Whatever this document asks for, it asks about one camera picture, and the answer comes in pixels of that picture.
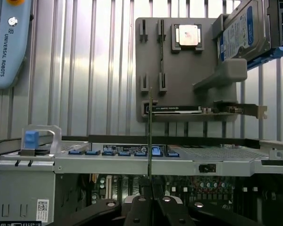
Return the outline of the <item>black graphics card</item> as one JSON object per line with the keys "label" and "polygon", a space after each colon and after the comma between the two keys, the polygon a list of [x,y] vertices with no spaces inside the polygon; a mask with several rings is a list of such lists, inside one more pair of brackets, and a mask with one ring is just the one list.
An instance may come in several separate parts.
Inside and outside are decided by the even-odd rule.
{"label": "black graphics card", "polygon": [[256,104],[240,104],[234,102],[217,101],[212,106],[201,105],[153,105],[149,104],[144,106],[143,114],[156,114],[156,115],[192,115],[192,114],[238,114],[255,117],[256,119],[267,118],[267,106]]}

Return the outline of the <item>hard disk with blue label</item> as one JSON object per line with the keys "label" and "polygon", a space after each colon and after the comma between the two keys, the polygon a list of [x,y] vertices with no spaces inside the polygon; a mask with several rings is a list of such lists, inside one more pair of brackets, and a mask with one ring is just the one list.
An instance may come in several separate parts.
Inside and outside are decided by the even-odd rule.
{"label": "hard disk with blue label", "polygon": [[250,65],[272,48],[269,0],[245,0],[225,19],[218,38],[218,58],[242,58]]}

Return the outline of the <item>blue disk caddy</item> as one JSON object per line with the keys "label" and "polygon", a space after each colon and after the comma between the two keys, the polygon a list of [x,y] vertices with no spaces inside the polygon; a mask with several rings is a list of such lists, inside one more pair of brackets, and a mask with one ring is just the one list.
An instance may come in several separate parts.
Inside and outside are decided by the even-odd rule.
{"label": "blue disk caddy", "polygon": [[248,61],[248,69],[283,57],[283,0],[263,0],[267,44],[263,52]]}

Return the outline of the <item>grey open PC case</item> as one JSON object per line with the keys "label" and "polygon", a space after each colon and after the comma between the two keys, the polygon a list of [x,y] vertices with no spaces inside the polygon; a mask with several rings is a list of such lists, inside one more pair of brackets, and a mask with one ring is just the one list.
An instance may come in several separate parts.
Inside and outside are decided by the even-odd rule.
{"label": "grey open PC case", "polygon": [[[28,130],[39,132],[38,149],[24,149]],[[258,226],[283,226],[283,142],[225,137],[154,137],[152,147],[159,146],[161,157],[152,156],[153,176],[220,176],[235,179],[233,208]],[[83,155],[69,155],[70,150],[82,150]],[[100,155],[85,155],[88,150]],[[115,151],[115,156],[102,156],[103,151]],[[118,156],[130,152],[131,156]],[[145,175],[148,178],[148,136],[89,135],[63,136],[57,126],[28,125],[19,138],[0,140],[0,163],[17,161],[29,164],[53,163],[56,175],[54,220],[82,210],[86,196],[82,193],[82,175],[124,174]],[[180,157],[166,157],[177,152]],[[155,203],[152,197],[152,224]],[[0,221],[0,226],[43,226],[41,221]]]}

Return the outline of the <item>grey power supply unit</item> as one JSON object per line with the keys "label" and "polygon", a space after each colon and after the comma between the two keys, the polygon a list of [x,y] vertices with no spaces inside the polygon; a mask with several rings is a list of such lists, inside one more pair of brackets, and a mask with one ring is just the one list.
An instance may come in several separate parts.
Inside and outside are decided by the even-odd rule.
{"label": "grey power supply unit", "polygon": [[53,163],[0,163],[0,221],[54,220],[56,175]]}

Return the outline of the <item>grey parts rack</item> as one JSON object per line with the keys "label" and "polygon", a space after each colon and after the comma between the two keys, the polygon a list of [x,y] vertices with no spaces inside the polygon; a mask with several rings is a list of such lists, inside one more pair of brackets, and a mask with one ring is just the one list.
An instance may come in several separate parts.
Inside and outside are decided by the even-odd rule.
{"label": "grey parts rack", "polygon": [[[197,25],[201,43],[195,47],[179,45],[179,25]],[[201,105],[214,102],[237,103],[236,83],[247,78],[244,59],[220,62],[213,28],[219,26],[212,18],[139,17],[135,21],[136,117],[146,122],[143,114],[149,104],[152,87],[153,105]],[[164,87],[161,85],[160,36],[163,35]],[[153,114],[155,122],[226,121],[238,114]]]}

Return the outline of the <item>light blue teach pendant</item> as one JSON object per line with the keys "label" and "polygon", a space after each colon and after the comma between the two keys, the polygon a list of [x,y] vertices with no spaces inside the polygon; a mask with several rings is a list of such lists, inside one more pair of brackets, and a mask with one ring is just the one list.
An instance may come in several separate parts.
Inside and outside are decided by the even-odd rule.
{"label": "light blue teach pendant", "polygon": [[32,0],[0,0],[0,89],[14,85],[25,61]]}

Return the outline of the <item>blue case latch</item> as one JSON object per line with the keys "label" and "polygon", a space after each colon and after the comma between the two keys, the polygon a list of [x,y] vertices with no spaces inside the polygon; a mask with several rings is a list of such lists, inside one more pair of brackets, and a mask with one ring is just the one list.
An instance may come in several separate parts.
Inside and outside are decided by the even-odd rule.
{"label": "blue case latch", "polygon": [[36,130],[28,130],[24,136],[24,149],[38,149],[39,132]]}

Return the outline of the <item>green motherboard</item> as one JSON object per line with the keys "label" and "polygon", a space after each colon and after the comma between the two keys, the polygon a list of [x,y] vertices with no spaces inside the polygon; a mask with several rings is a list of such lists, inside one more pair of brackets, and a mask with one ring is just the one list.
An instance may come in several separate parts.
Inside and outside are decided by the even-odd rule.
{"label": "green motherboard", "polygon": [[[139,195],[140,182],[145,175],[90,174],[82,175],[82,193],[86,205],[95,204],[100,199],[114,199],[124,203],[130,195]],[[153,176],[162,183],[165,195],[179,197],[184,205],[195,201],[208,201],[224,209],[233,208],[235,179],[220,176]]]}

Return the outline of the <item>silver CPU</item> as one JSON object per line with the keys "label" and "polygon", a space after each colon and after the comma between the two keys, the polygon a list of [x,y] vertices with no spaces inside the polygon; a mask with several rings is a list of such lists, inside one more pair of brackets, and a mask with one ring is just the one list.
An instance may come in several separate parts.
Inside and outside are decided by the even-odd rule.
{"label": "silver CPU", "polygon": [[197,25],[179,25],[179,45],[195,47],[201,43],[201,29]]}

